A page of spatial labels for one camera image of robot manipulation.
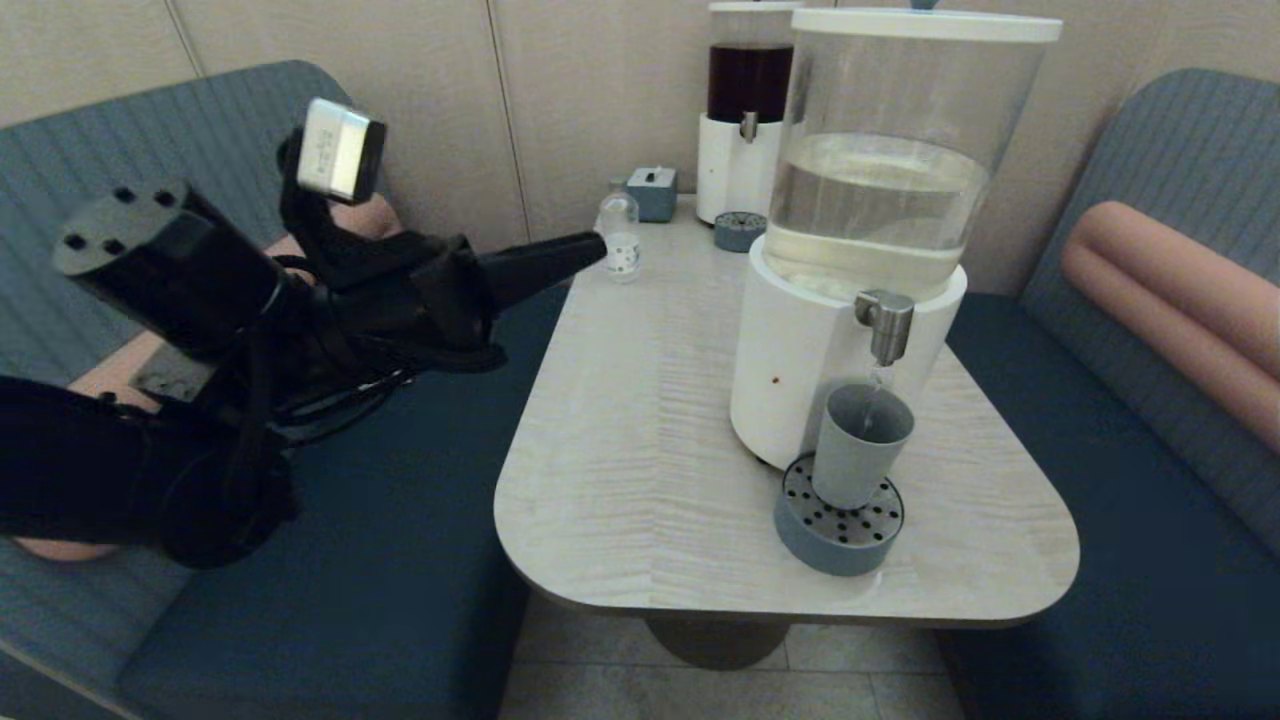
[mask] floor tile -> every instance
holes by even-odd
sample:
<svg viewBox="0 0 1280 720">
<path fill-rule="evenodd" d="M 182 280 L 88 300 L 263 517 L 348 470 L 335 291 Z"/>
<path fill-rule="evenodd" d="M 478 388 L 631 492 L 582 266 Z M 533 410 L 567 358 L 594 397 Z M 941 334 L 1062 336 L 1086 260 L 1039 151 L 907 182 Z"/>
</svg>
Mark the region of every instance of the floor tile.
<svg viewBox="0 0 1280 720">
<path fill-rule="evenodd" d="M 933 633 L 863 625 L 792 625 L 792 670 L 945 673 Z"/>
<path fill-rule="evenodd" d="M 685 665 L 654 639 L 644 620 L 577 612 L 536 593 L 529 598 L 516 661 Z M 781 646 L 755 665 L 773 670 L 786 666 Z"/>
<path fill-rule="evenodd" d="M 946 675 L 872 675 L 882 720 L 964 720 Z"/>
<path fill-rule="evenodd" d="M 517 662 L 499 720 L 878 720 L 863 674 Z"/>
</svg>

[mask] tissue box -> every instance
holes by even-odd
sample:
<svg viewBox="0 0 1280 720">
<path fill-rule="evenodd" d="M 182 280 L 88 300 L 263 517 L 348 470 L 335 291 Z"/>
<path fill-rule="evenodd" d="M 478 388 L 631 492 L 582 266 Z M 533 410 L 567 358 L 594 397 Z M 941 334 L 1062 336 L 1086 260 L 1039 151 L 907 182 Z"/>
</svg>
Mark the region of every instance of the tissue box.
<svg viewBox="0 0 1280 720">
<path fill-rule="evenodd" d="M 676 169 L 636 168 L 627 179 L 627 195 L 640 205 L 641 223 L 669 223 L 676 214 Z"/>
</svg>

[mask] gray cup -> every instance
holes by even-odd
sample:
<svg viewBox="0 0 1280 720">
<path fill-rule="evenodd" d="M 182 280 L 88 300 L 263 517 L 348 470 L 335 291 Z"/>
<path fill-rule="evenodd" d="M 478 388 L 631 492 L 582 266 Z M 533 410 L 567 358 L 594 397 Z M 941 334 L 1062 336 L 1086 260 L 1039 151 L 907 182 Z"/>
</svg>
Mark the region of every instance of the gray cup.
<svg viewBox="0 0 1280 720">
<path fill-rule="evenodd" d="M 867 505 L 914 429 L 911 409 L 888 389 L 837 387 L 827 396 L 818 430 L 814 492 L 842 510 Z"/>
</svg>

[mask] small drip tray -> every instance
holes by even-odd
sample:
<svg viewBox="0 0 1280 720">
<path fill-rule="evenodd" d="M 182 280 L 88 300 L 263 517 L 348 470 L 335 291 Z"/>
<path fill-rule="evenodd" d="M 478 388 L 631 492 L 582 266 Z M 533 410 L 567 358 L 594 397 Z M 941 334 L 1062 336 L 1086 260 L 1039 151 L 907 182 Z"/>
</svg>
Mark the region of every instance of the small drip tray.
<svg viewBox="0 0 1280 720">
<path fill-rule="evenodd" d="M 879 568 L 906 519 L 902 497 L 884 478 L 870 502 L 855 510 L 835 507 L 813 491 L 814 455 L 787 468 L 773 506 L 773 524 L 792 555 L 829 575 L 861 575 Z"/>
</svg>

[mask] faucet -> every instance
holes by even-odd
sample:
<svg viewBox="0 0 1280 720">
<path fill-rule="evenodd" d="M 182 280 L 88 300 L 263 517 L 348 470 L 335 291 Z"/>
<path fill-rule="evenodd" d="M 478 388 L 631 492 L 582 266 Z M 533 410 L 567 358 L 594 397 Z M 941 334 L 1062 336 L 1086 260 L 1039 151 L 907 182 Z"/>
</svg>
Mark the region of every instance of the faucet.
<svg viewBox="0 0 1280 720">
<path fill-rule="evenodd" d="M 755 110 L 748 110 L 742 113 L 742 122 L 737 123 L 737 135 L 746 141 L 748 145 L 755 142 L 755 132 L 759 127 L 760 117 Z"/>
<path fill-rule="evenodd" d="M 872 355 L 882 368 L 892 365 L 906 352 L 915 302 L 887 290 L 867 290 L 854 299 L 854 316 L 872 329 Z"/>
</svg>

